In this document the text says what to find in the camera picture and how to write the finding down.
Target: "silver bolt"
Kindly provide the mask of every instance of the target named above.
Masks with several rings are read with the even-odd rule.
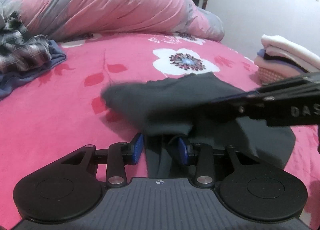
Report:
[[[239,107],[239,112],[244,113],[244,107]]]
[[[275,100],[275,98],[274,97],[265,97],[264,100],[265,101],[272,101],[272,100]]]
[[[209,176],[200,176],[197,178],[197,181],[201,184],[209,184],[212,182],[212,178]]]
[[[114,184],[114,185],[119,185],[124,182],[124,178],[120,176],[113,176],[109,180],[109,183]]]

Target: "blue gripper pad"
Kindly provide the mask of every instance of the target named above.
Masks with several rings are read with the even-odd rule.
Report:
[[[13,230],[309,230],[297,218],[280,223],[246,220],[226,209],[210,189],[186,178],[133,178],[72,221],[50,225],[22,220]]]
[[[180,153],[181,163],[183,165],[187,165],[189,162],[188,153],[187,153],[187,146],[185,145],[185,143],[181,137],[179,137],[179,139],[178,139],[178,149],[179,149],[179,153]]]
[[[139,138],[134,144],[133,155],[132,155],[133,165],[136,165],[138,163],[142,150],[143,150],[143,135],[140,134]]]

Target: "black folded cloth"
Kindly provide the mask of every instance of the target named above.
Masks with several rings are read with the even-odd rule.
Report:
[[[198,108],[215,98],[243,92],[213,73],[206,73],[145,84],[113,85],[103,91],[102,97],[108,107],[150,136],[145,145],[149,177],[185,176],[184,168],[171,158],[175,155],[172,139],[177,135],[186,135],[192,143],[207,143],[215,149],[236,145],[284,168],[295,144],[289,127],[271,128],[263,120],[248,117],[218,122]]]

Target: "pink bedsheet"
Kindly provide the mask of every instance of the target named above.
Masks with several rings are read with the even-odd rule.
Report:
[[[0,102],[0,225],[11,228],[20,216],[12,200],[15,184],[27,174],[86,144],[98,149],[130,141],[137,130],[106,109],[100,91],[109,83],[179,77],[183,69],[169,56],[188,53],[205,69],[243,90],[258,87],[257,67],[214,42],[150,34],[99,35],[62,44],[67,60]],[[304,221],[320,223],[320,155],[315,126],[294,127],[297,137],[285,170],[307,186]],[[147,175],[145,156],[127,166],[128,177]],[[103,180],[103,166],[97,177]]]

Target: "white folded towel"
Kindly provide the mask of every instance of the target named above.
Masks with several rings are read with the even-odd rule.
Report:
[[[261,43],[265,49],[267,49],[268,46],[274,46],[283,49],[320,69],[320,57],[318,55],[310,52],[308,49],[299,44],[283,38],[280,35],[268,36],[264,34],[261,38]]]
[[[305,60],[302,60],[301,58],[291,54],[290,52],[287,52],[283,49],[274,47],[274,46],[267,46],[266,48],[266,54],[270,56],[280,56],[287,58],[289,60],[293,60],[295,63],[297,63],[302,68],[306,69],[308,72],[317,72],[320,71],[315,66],[311,65],[310,63],[306,62]]]
[[[280,64],[278,61],[264,60],[261,56],[257,55],[254,59],[255,65],[258,67],[266,68],[268,70],[275,71],[281,74],[284,77],[293,77],[302,74],[302,71],[299,71],[298,68],[290,64]]]

